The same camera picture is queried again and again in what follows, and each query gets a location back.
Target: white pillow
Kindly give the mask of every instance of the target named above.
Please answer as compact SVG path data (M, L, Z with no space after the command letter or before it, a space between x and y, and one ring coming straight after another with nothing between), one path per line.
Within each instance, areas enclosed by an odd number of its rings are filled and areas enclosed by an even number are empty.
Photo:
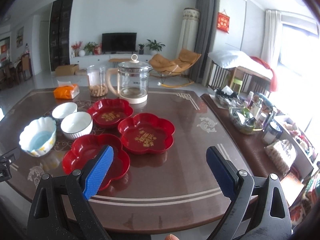
M222 68L245 66L252 59L239 50L216 50L208 53L208 57Z

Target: teapot handle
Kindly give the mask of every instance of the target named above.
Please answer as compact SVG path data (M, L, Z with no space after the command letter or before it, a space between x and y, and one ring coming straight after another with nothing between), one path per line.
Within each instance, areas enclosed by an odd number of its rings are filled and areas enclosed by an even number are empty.
M106 73L107 86L112 93L119 96L118 91L116 91L111 84L111 76L118 74L119 70L117 68L109 68Z

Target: potted plant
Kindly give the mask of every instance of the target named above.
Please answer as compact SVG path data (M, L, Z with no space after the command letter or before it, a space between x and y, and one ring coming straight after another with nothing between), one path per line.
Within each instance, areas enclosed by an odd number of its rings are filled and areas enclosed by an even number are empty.
M158 52L162 51L162 48L165 47L164 44L162 44L161 42L157 43L157 41L151 41L151 40L147 40L149 41L149 43L147 44L147 47L149 47L150 49L150 54L151 55L155 55Z
M89 53L89 55L92 55L94 48L97 47L98 44L95 42L88 42L85 46L84 49L86 49Z
M139 46L139 55L143 55L143 53L144 53L144 44L139 44L138 45Z

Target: glass jar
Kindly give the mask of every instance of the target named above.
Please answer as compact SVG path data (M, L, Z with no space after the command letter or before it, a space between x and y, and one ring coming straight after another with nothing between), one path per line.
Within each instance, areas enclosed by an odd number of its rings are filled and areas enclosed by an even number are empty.
M90 66L87 68L87 74L91 96L102 97L108 93L108 87L106 83L106 66Z
M107 84L111 92L130 104L145 102L148 98L149 71L152 67L146 62L138 61L133 54L131 61L118 64L118 68L108 69ZM117 74L117 90L111 85L111 75Z
M266 127L264 134L262 136L262 142L266 145L270 145L273 143L281 130L279 126L275 122L270 122L270 124Z

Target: orange tissue pack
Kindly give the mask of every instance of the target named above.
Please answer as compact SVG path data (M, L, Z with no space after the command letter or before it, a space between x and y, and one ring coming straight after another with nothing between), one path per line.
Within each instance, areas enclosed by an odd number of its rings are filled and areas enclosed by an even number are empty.
M71 82L59 82L59 87L57 87L54 91L54 98L56 99L73 99L79 93L79 86L77 84L71 84Z

